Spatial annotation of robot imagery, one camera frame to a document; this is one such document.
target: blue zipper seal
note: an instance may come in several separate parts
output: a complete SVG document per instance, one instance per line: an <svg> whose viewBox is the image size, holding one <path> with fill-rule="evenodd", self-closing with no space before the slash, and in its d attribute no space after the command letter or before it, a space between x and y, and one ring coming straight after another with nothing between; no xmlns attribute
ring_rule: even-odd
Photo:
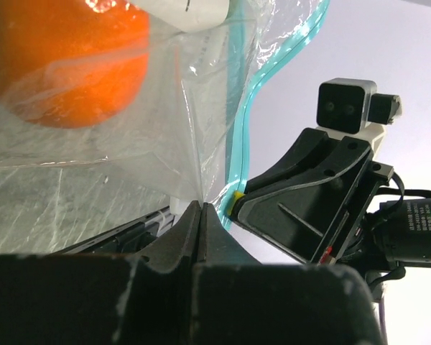
<svg viewBox="0 0 431 345"><path fill-rule="evenodd" d="M236 191L243 192L246 188L249 176L249 120L252 104L262 86L279 70L281 70L291 59L293 59L310 41L316 36L322 27L330 0L323 0L312 15L302 24L299 32L287 38L282 46L264 64L264 66L253 76L249 92L238 109L232 130L228 133L226 142L226 194L223 196L218 215L225 229L229 230L231 221L227 217L228 208L231 206L233 194ZM242 7L236 11L242 15ZM231 30L231 44L244 47L244 29Z"/></svg>

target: camera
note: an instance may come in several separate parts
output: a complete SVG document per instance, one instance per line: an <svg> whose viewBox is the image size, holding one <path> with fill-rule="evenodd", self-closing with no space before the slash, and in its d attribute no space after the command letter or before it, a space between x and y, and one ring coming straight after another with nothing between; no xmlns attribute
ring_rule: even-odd
<svg viewBox="0 0 431 345"><path fill-rule="evenodd" d="M400 97L377 93L373 81L336 78L319 87L320 127L358 134L371 122L391 124L401 114Z"/></svg>

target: black bracket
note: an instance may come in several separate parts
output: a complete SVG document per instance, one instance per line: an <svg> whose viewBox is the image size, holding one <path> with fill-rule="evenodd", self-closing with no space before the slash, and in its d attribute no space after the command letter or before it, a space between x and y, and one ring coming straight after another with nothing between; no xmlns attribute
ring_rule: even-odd
<svg viewBox="0 0 431 345"><path fill-rule="evenodd" d="M366 141L305 129L275 166L248 182L231 218L301 262L340 259L394 172L372 157Z"/></svg>
<svg viewBox="0 0 431 345"><path fill-rule="evenodd" d="M346 266L264 266L194 202L133 255L0 256L0 344L381 345Z"/></svg>

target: white cylinder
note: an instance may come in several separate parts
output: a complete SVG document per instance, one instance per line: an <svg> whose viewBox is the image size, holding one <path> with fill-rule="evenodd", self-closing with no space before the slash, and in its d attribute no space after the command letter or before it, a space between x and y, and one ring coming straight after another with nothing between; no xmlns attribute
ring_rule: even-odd
<svg viewBox="0 0 431 345"><path fill-rule="evenodd" d="M198 32L222 24L230 0L129 0L129 2L183 32Z"/></svg>

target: white object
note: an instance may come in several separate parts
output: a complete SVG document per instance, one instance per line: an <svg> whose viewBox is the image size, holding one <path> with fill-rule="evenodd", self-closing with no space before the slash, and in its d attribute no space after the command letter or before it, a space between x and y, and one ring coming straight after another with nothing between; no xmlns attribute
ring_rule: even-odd
<svg viewBox="0 0 431 345"><path fill-rule="evenodd" d="M184 200L171 197L170 212L174 216L181 216L184 214L185 210L189 205L190 205L189 201L184 201Z"/></svg>
<svg viewBox="0 0 431 345"><path fill-rule="evenodd" d="M374 151L374 159L378 155L381 142L386 135L386 126L383 124L375 124L373 122L356 134L348 134L324 127L318 127L318 129L327 132L328 136L332 139L342 140L343 137L353 137L356 139L366 140Z"/></svg>
<svg viewBox="0 0 431 345"><path fill-rule="evenodd" d="M230 0L129 0L134 6L183 32L198 32L222 24Z"/></svg>

